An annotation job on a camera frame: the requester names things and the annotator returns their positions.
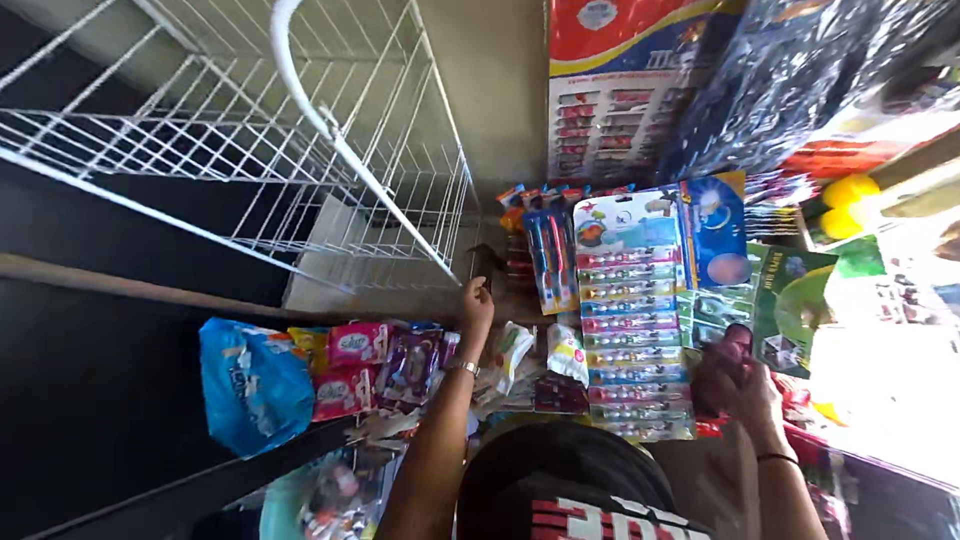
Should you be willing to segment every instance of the yellow ball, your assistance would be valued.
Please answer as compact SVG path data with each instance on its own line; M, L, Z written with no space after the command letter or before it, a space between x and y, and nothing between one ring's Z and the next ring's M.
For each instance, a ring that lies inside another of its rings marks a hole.
M824 204L832 209L841 209L879 192L880 187L874 179L865 174L851 174L824 189Z
M863 226L856 222L847 209L828 210L820 216L820 228L827 236L842 240L863 232Z

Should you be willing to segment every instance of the green package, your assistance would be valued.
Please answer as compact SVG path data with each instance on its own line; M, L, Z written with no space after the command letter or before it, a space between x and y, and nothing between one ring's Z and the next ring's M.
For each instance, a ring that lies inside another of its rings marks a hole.
M813 333L830 321L824 288L837 256L758 244L747 251L760 258L754 357L774 371L809 379Z
M750 281L677 294L681 340L701 349L738 323L754 331L754 357L770 369L810 378L813 333L829 321L824 287L837 256L747 244Z

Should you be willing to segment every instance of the purple package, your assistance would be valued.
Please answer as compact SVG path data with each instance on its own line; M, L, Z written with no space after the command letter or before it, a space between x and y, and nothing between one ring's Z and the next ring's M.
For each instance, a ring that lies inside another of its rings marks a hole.
M445 331L440 342L440 369L446 369L447 363L457 353L457 345L460 345L460 334L456 331Z
M441 331L397 329L390 339L387 365L376 388L384 400L423 405L427 381L440 357Z
M587 389L576 379L558 373L548 373L534 385L534 410L587 414Z

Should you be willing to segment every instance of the blue plastic bag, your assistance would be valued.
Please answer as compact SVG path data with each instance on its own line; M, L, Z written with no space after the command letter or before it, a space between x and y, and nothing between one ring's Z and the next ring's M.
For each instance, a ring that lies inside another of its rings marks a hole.
M211 318L200 328L210 436L235 454L262 454L303 433L313 414L306 362L286 333Z

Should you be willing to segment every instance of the shelf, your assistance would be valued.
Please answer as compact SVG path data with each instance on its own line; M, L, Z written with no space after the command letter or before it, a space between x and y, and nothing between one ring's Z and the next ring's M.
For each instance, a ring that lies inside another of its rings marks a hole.
M0 79L0 98L133 5L150 22L126 32L130 42L70 102L3 99L0 157L346 292L405 283L304 272L297 255L431 261L445 286L459 285L450 270L457 237L479 226L480 207L415 2L307 0L296 9L290 51L322 130L276 70L263 0L103 1ZM136 110L104 106L101 90L118 78L150 87ZM103 193L99 179L116 174L258 187L236 202L231 230L208 231Z

